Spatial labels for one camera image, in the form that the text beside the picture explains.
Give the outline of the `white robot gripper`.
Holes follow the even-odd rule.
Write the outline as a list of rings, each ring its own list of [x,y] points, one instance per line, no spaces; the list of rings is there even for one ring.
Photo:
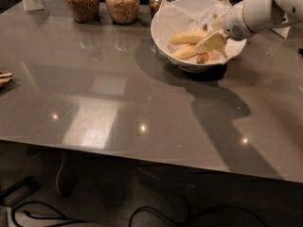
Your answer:
[[[233,6],[224,16],[214,14],[211,20],[213,29],[223,29],[226,36],[234,41],[249,39],[255,33],[248,27],[244,20],[244,4],[238,3]],[[226,45],[227,39],[222,30],[214,30],[201,39],[196,45],[195,50],[199,54]]]

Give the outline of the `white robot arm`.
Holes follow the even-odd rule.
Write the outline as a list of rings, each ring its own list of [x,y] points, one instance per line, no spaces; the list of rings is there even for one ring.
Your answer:
[[[196,45],[199,54],[227,44],[227,40],[243,41],[262,30],[283,28],[303,21],[303,0],[242,0],[234,5],[215,29]]]

